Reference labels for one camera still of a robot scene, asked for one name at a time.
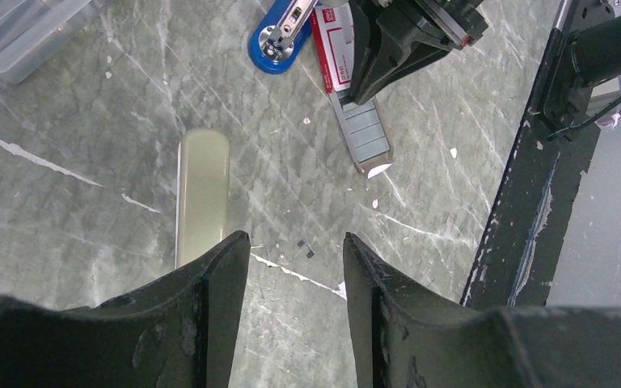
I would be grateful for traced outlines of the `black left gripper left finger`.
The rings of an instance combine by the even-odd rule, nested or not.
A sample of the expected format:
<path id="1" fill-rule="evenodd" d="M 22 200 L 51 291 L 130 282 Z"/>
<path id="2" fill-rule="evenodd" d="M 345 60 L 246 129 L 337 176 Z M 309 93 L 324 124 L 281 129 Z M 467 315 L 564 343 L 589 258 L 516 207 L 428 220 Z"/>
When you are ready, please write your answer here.
<path id="1" fill-rule="evenodd" d="M 0 295 L 0 387 L 228 386 L 250 248 L 234 232 L 95 308 Z"/>

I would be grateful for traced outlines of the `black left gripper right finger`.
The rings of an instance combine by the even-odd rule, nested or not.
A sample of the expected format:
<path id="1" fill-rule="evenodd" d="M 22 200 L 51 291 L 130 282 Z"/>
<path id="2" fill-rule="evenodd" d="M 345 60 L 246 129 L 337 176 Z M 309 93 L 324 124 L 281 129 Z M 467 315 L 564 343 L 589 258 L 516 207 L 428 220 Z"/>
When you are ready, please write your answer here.
<path id="1" fill-rule="evenodd" d="M 343 261 L 360 387 L 621 387 L 621 308 L 473 310 L 352 233 Z"/>

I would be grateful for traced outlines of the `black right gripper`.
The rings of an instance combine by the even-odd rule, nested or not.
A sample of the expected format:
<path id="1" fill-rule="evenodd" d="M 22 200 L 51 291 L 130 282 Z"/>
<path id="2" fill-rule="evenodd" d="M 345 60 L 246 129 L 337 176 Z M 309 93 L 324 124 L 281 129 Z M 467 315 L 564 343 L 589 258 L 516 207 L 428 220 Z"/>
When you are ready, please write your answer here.
<path id="1" fill-rule="evenodd" d="M 350 1 L 357 43 L 350 87 L 363 104 L 379 91 L 453 50 L 473 45 L 488 28 L 480 1 Z"/>

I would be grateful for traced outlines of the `red white staples box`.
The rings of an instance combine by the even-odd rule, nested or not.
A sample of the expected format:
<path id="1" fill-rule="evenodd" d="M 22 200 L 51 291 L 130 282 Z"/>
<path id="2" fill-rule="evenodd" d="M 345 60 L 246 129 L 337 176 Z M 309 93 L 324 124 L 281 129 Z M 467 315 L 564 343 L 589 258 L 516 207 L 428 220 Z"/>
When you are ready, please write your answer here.
<path id="1" fill-rule="evenodd" d="M 357 55 L 357 38 L 349 5 L 317 6 L 310 17 L 327 95 L 340 125 L 353 164 L 367 179 L 382 174 L 394 162 L 394 152 L 383 128 L 376 100 L 357 104 L 350 87 Z"/>

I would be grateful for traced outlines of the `blue black stapler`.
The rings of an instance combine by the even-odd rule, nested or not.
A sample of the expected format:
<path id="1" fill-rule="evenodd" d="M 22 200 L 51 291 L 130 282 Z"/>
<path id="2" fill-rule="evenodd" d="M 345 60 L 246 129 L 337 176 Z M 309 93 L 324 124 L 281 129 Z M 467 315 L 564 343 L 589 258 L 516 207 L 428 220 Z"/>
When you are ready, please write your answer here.
<path id="1" fill-rule="evenodd" d="M 276 0 L 248 42 L 253 65 L 266 74 L 283 74 L 312 33 L 315 0 Z"/>

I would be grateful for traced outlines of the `small beige white stapler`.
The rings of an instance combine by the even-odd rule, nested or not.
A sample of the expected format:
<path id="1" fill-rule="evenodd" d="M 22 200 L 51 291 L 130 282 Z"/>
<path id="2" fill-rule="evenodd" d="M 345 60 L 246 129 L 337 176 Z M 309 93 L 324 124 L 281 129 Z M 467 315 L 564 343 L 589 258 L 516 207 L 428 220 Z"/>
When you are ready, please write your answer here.
<path id="1" fill-rule="evenodd" d="M 192 129 L 178 146 L 175 266 L 180 268 L 225 237 L 230 143 L 212 129 Z"/>

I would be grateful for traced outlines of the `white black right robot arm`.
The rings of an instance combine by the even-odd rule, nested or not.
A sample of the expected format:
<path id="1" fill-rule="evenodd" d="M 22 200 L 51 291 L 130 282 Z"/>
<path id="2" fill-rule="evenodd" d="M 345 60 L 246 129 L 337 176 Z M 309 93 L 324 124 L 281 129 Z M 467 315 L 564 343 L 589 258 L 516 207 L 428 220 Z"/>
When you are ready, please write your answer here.
<path id="1" fill-rule="evenodd" d="M 351 1 L 354 65 L 349 101 L 363 104 L 387 85 L 475 44 L 488 28 L 479 1 Z M 566 1 L 547 45 L 545 87 L 534 114 L 548 141 L 596 124 L 621 93 L 588 116 L 594 87 L 621 75 L 621 15 L 606 1 Z"/>

